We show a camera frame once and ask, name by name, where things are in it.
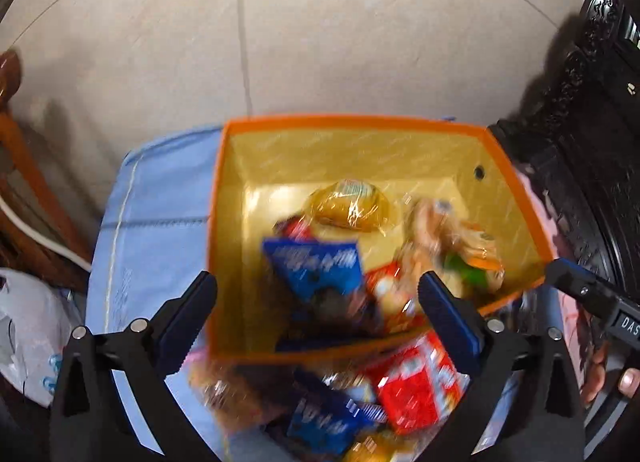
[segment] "tile floor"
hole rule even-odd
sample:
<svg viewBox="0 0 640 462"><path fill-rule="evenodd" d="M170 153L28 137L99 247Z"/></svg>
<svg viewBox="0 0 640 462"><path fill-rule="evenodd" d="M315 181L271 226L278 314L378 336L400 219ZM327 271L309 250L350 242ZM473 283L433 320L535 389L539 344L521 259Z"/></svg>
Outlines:
<svg viewBox="0 0 640 462"><path fill-rule="evenodd" d="M581 4L15 0L0 49L20 51L15 117L94 238L123 155L168 132L291 112L492 123L516 110Z"/></svg>

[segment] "screw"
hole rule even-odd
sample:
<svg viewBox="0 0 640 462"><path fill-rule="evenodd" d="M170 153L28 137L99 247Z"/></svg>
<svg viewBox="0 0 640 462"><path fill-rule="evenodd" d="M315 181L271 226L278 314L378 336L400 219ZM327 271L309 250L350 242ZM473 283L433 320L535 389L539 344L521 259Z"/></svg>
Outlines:
<svg viewBox="0 0 640 462"><path fill-rule="evenodd" d="M86 328L80 326L80 327L74 328L74 331L71 333L71 336L73 337L73 339L82 339L85 334L86 334Z"/></svg>
<svg viewBox="0 0 640 462"><path fill-rule="evenodd" d="M486 322L486 325L487 327L489 327L489 330L491 332L495 332L496 334L499 334L504 330L504 323L499 319L495 319L495 318L490 319L489 321Z"/></svg>
<svg viewBox="0 0 640 462"><path fill-rule="evenodd" d="M546 331L549 334L549 337L553 341L560 341L562 339L562 332L559 331L556 327L551 327Z"/></svg>
<svg viewBox="0 0 640 462"><path fill-rule="evenodd" d="M129 325L129 328L133 332L142 332L143 330L145 330L146 325L147 325L146 319L144 319L143 317L139 317L138 319L135 319L131 322L131 325Z"/></svg>

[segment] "blue gripper pad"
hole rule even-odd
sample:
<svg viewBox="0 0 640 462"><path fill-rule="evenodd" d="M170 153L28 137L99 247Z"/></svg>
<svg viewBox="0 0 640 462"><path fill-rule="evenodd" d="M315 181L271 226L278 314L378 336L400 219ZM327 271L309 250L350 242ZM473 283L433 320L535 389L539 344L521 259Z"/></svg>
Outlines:
<svg viewBox="0 0 640 462"><path fill-rule="evenodd" d="M433 271L420 278L418 301L456 370L472 377L479 374L483 320L471 302L455 298Z"/></svg>

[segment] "yellow package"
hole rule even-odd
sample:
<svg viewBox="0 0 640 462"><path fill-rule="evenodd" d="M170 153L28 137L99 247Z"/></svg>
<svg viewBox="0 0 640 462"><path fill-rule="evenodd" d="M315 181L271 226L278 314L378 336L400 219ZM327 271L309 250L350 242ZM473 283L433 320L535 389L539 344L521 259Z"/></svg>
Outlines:
<svg viewBox="0 0 640 462"><path fill-rule="evenodd" d="M381 431L361 436L345 453L342 462L401 462L414 458L417 443Z"/></svg>
<svg viewBox="0 0 640 462"><path fill-rule="evenodd" d="M321 224L371 232L389 221L390 204L374 185L344 179L313 192L307 212Z"/></svg>

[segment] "orange box rim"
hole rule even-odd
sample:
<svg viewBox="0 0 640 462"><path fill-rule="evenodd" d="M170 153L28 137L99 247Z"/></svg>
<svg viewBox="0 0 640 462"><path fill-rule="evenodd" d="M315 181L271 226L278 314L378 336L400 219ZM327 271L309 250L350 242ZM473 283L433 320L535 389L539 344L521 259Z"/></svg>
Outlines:
<svg viewBox="0 0 640 462"><path fill-rule="evenodd" d="M543 262L553 260L553 255L546 238L546 235L540 225L538 216L533 209L529 197L527 196L523 185L518 179L513 165L507 155L498 144L494 135L488 128L468 125L464 123L455 123L450 121L438 121L433 119L421 119L410 116L371 116L371 115L353 115L353 114L293 114L293 115L273 115L258 118L242 118L232 119L228 121L222 131L220 146L216 159L216 168L214 171L214 179L211 194L211 208L208 230L207 245L207 268L210 272L215 272L214 258L216 253L215 240L212 239L216 232L216 193L219 188L222 165L225 157L226 148L228 147L229 138L232 135L243 134L245 132L264 132L274 130L292 130L292 129L313 129L326 130L327 128L335 129L374 129L374 130L415 130L429 132L444 132L448 134L461 134L476 137L484 148L491 155L495 164L507 182L514 200L516 201L522 215L525 218L527 228L536 245L536 249ZM504 305L510 303L528 289L532 289L543 282L543 278L535 280L529 287L523 287L518 291L514 291L504 298L498 299L491 304L485 305L478 309L480 314L487 315L495 312ZM252 354L221 354L216 351L217 344L217 323L215 311L209 316L206 324L207 341L209 344L209 353L211 358L217 360L235 362L235 363L302 363L314 360L327 360L332 358L347 358L349 356L362 355L366 352L380 351L390 349L399 344L404 343L411 337L421 334L424 330L414 330L407 333L393 335L384 339L376 339L367 341L365 344L354 343L347 346L332 347L323 350L308 350L304 352L265 352Z"/></svg>

